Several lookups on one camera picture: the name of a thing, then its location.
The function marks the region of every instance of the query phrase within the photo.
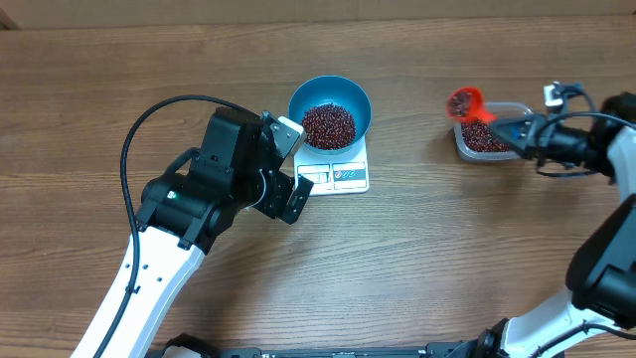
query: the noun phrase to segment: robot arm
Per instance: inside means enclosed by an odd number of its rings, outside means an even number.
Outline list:
[[[168,308],[235,215],[254,207],[288,224],[298,219],[313,183],[279,171],[306,134],[291,120],[219,107],[201,149],[191,149],[150,181],[135,218],[139,271],[133,294],[102,357],[143,357]],[[191,159],[187,175],[177,170]],[[119,308],[133,265],[133,242],[73,357],[91,357]]]
[[[608,102],[620,110],[605,105],[604,111],[636,121],[636,96],[624,93]],[[573,163],[611,177],[622,204],[574,255],[566,287],[531,312],[482,332],[471,358],[554,357],[606,328],[636,325],[636,130],[601,120],[590,132],[547,124],[554,117],[534,114],[490,126],[526,159]]]

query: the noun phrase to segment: wooden table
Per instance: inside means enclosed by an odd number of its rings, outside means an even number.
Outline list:
[[[311,198],[294,226],[239,214],[155,345],[185,331],[220,347],[412,346],[524,314],[563,286],[616,189],[461,161],[444,100],[475,85],[543,110],[542,86],[559,80],[600,103],[636,90],[634,39],[631,16],[2,32],[0,356],[67,357],[80,341],[127,245],[118,158],[143,110],[201,93],[285,114],[323,74],[373,102],[371,191]],[[178,103],[142,126],[135,206],[213,109]],[[571,350],[635,354],[612,336]]]

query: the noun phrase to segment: red scoop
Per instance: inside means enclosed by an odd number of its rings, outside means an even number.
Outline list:
[[[470,104],[468,105],[466,115],[457,116],[452,114],[450,103],[462,92],[470,94]],[[472,87],[456,90],[446,102],[446,112],[453,119],[464,123],[471,123],[479,120],[483,123],[488,124],[497,119],[497,116],[495,116],[495,114],[490,113],[486,110],[486,101],[484,100],[484,95],[482,94],[482,92],[479,89]]]

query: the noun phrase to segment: red beans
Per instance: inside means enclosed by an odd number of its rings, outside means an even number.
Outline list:
[[[470,97],[472,94],[468,91],[461,91],[456,93],[448,100],[448,111],[453,116],[466,116],[468,109],[470,108]]]
[[[510,151],[508,145],[500,142],[482,122],[461,123],[461,135],[466,146],[476,152]]]
[[[354,116],[334,103],[309,108],[302,119],[307,131],[307,144],[318,149],[340,149],[356,138]]]

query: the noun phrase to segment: plastic container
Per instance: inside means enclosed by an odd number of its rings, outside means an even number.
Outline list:
[[[521,117],[526,114],[532,114],[532,111],[522,103],[518,102],[486,102],[486,110],[497,115],[497,117]],[[499,162],[504,160],[520,159],[519,154],[514,151],[507,152],[476,152],[466,146],[464,136],[461,133],[461,123],[455,123],[455,142],[457,143],[457,151],[459,156],[469,162],[488,163]]]

